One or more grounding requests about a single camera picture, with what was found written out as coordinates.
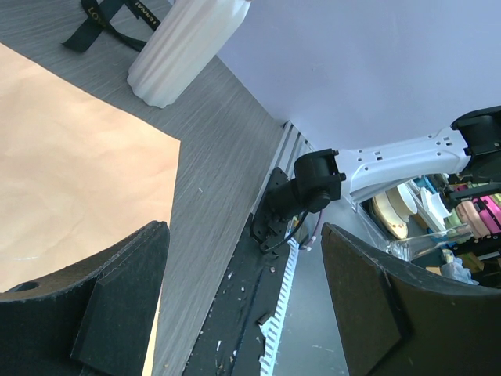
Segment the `gray wooden table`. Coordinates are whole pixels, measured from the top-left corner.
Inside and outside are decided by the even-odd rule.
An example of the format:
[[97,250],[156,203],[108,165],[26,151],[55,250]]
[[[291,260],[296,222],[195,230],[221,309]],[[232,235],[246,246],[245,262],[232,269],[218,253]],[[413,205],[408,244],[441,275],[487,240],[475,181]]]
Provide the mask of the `gray wooden table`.
[[[169,9],[166,0],[145,3],[159,18]],[[154,368],[178,376],[265,178],[281,122],[218,58],[175,105],[146,106],[125,81],[137,52],[108,34],[82,55],[60,44],[85,19],[78,0],[2,1],[0,14],[1,43],[182,141]],[[126,9],[114,25],[137,38],[151,34]]]

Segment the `black cable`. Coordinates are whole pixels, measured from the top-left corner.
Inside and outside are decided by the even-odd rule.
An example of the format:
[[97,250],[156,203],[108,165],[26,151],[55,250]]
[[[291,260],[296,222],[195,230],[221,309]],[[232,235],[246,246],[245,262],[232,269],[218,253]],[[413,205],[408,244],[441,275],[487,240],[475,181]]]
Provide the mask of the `black cable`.
[[303,216],[301,217],[301,219],[299,219],[299,222],[297,223],[297,225],[294,227],[294,229],[292,231],[290,231],[290,234],[287,235],[287,237],[285,239],[281,240],[280,242],[278,242],[277,244],[273,245],[272,247],[270,247],[268,249],[264,249],[262,252],[268,253],[268,252],[271,252],[274,249],[277,249],[278,247],[282,247],[284,244],[286,244],[290,239],[293,238],[293,236],[299,230],[301,225],[305,222],[307,216],[308,216],[308,211],[305,211],[303,213]]

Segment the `black ribbon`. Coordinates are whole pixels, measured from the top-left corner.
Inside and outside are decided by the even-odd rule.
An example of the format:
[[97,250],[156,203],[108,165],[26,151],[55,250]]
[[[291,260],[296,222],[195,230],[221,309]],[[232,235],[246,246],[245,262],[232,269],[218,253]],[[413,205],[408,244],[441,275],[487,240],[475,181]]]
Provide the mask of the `black ribbon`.
[[145,41],[122,34],[110,23],[123,5],[131,10],[135,18],[141,17],[153,31],[160,25],[160,20],[139,0],[103,0],[100,4],[96,0],[81,0],[81,6],[88,16],[87,20],[63,45],[75,52],[85,52],[101,32],[106,30],[125,45],[135,51],[141,51],[146,45]]

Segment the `ribbed white container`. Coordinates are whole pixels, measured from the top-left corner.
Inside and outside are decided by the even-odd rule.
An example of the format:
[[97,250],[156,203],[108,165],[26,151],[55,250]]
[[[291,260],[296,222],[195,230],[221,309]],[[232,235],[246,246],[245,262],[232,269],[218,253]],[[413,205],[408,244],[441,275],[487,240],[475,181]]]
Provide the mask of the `ribbed white container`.
[[182,94],[241,25],[249,0],[177,0],[128,70],[128,84],[150,106]]

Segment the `white backdrop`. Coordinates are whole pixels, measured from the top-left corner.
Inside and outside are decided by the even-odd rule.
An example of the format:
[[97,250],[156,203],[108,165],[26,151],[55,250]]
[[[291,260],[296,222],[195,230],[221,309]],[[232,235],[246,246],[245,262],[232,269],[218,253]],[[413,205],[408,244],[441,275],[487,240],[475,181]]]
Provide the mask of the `white backdrop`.
[[318,149],[394,142],[501,104],[501,1],[253,0],[219,56]]

